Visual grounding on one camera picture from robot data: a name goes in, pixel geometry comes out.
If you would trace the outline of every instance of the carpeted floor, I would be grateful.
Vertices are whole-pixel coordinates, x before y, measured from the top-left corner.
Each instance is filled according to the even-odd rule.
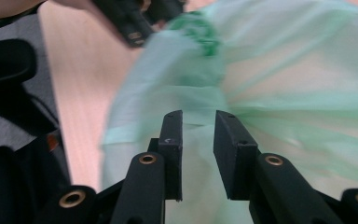
[[[37,74],[34,78],[24,82],[26,90],[40,98],[57,117],[48,70],[47,55],[43,37],[41,35],[37,15],[30,15],[0,28],[0,40],[18,38],[27,40],[37,52]],[[22,129],[0,118],[0,146],[20,148],[31,142],[34,138]]]

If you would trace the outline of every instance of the crumpled plastic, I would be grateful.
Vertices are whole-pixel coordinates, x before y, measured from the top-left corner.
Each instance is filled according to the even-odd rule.
[[[344,1],[220,0],[150,38],[112,105],[103,186],[184,112],[183,192],[167,223],[251,223],[227,200],[213,156],[216,110],[317,190],[358,188],[358,7]]]

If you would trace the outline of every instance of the gray carpet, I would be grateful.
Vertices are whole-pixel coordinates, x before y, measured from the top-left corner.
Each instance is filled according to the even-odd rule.
[[[0,40],[10,38],[24,39],[35,48],[37,52],[37,74],[34,78],[24,82],[23,85],[29,93],[40,98],[57,117],[48,60],[37,15],[23,17],[13,24],[0,28]],[[33,136],[0,118],[0,146],[18,149],[33,139]]]

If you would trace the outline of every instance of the plastic bag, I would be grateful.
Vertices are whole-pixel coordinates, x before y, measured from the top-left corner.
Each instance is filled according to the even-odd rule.
[[[113,104],[103,185],[184,111],[184,201],[167,223],[247,223],[226,198],[213,157],[215,110],[236,115],[259,144],[339,198],[358,188],[358,7],[343,1],[221,0],[154,35]]]

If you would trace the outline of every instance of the translucent plastic bag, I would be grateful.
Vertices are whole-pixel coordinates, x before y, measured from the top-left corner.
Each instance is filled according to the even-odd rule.
[[[154,35],[115,100],[103,184],[184,111],[184,201],[167,223],[247,223],[213,157],[215,110],[236,115],[262,152],[292,161],[339,198],[358,188],[358,7],[343,1],[221,0]]]

